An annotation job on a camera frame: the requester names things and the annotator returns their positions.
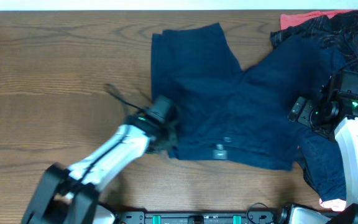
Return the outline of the navy blue shorts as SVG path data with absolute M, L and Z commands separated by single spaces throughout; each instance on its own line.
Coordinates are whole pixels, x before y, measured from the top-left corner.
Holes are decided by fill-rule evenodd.
M 179 160 L 228 160 L 290 170 L 302 127 L 287 116 L 299 96 L 328 80 L 317 43 L 291 36 L 243 70 L 219 24 L 152 37 L 152 96 L 178 108 Z

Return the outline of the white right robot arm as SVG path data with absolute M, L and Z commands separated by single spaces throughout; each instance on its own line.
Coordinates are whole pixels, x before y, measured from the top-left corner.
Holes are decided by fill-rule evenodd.
M 338 144 L 346 180 L 346 207 L 329 216 L 292 205 L 282 214 L 286 223 L 358 223 L 358 100 L 337 97 L 315 105 L 311 100 L 299 97 L 288 119 L 304 124 Z

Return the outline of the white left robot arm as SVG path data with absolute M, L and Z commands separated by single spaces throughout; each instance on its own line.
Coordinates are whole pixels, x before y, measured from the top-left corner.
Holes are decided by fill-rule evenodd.
M 113 223 L 99 213 L 104 188 L 132 161 L 158 153 L 159 143 L 174 140 L 175 119 L 129 116 L 117 132 L 80 162 L 67 168 L 56 163 L 45 170 L 24 212 L 22 223 Z

